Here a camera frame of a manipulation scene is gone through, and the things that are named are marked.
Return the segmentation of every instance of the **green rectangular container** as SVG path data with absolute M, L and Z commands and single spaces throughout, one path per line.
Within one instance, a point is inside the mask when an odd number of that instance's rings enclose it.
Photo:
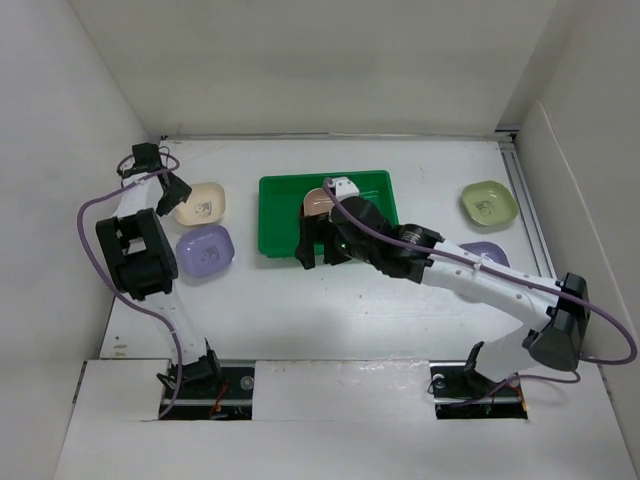
M 398 213 L 391 188 L 389 172 L 312 173 L 284 175 L 260 179 L 260 212 L 258 249 L 269 258 L 293 257 L 300 241 L 300 207 L 305 195 L 321 188 L 327 177 L 349 177 L 360 189 L 360 196 L 371 200 L 393 225 L 398 224 Z M 324 248 L 316 245 L 316 255 Z

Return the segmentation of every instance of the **white table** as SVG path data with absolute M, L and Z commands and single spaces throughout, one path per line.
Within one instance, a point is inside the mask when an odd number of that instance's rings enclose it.
M 182 178 L 217 181 L 227 191 L 223 225 L 236 246 L 234 263 L 215 281 L 177 281 L 201 333 L 223 359 L 300 361 L 258 362 L 250 422 L 141 422 L 158 411 L 155 373 L 167 366 L 145 358 L 167 358 L 169 347 L 151 320 L 116 303 L 101 357 L 128 360 L 89 363 L 56 480 L 636 478 L 595 366 L 581 365 L 579 385 L 526 382 L 527 421 L 436 420 L 425 393 L 426 359 L 464 359 L 478 340 L 513 329 L 514 320 L 355 262 L 304 271 L 295 260 L 269 260 L 257 251 L 261 176 L 386 169 L 401 222 L 459 243 L 493 241 L 514 267 L 537 273 L 540 266 L 549 274 L 520 179 L 511 178 L 521 216 L 506 230 L 476 231 L 460 211 L 466 184 L 493 179 L 509 186 L 497 143 L 167 145 L 183 161 Z M 175 245 L 184 230 L 171 219 L 164 226 Z M 345 359 L 357 361 L 335 361 Z
M 459 140 L 249 140 L 165 143 L 190 183 L 224 186 L 236 257 L 220 278 L 176 282 L 199 334 L 224 359 L 464 359 L 479 340 L 518 324 L 452 292 L 391 280 L 351 262 L 303 270 L 295 259 L 258 252 L 258 181 L 265 175 L 387 170 L 401 223 L 417 223 L 457 243 L 500 245 L 511 265 L 538 274 L 522 216 L 486 233 L 461 210 L 462 189 L 510 180 L 496 142 Z M 175 247 L 187 231 L 172 218 L 163 225 Z M 154 321 L 116 302 L 101 358 L 166 358 Z

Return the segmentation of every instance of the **red wire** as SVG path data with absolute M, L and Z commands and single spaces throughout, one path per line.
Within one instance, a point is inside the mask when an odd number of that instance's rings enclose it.
M 214 413 L 216 413 L 218 411 L 218 403 L 220 403 L 220 399 L 222 398 L 222 396 L 227 393 L 227 389 L 229 388 L 229 381 L 225 380 L 224 383 L 222 384 L 222 388 L 220 389 L 220 393 L 218 394 L 218 397 L 216 398 L 216 403 L 213 404 L 213 407 L 211 407 L 211 410 L 209 410 L 209 417 L 213 417 Z

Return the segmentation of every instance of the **purple bowl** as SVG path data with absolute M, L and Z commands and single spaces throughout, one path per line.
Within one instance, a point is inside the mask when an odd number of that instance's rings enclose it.
M 176 253 L 182 269 L 200 278 L 227 268 L 236 251 L 226 228 L 206 225 L 180 237 Z
M 509 259 L 507 258 L 507 254 L 504 253 L 504 250 L 500 248 L 499 245 L 491 242 L 473 242 L 473 243 L 463 243 L 460 245 L 460 248 L 466 250 L 469 253 L 473 253 L 474 255 L 482 255 L 483 253 L 489 260 L 493 260 L 500 265 L 504 265 L 505 267 L 510 267 Z

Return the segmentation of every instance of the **beige bowl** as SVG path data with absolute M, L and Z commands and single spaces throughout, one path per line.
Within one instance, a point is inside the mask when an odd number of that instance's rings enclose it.
M 196 183 L 191 185 L 189 199 L 174 209 L 173 216 L 182 225 L 204 225 L 220 220 L 225 208 L 222 185 L 215 182 Z

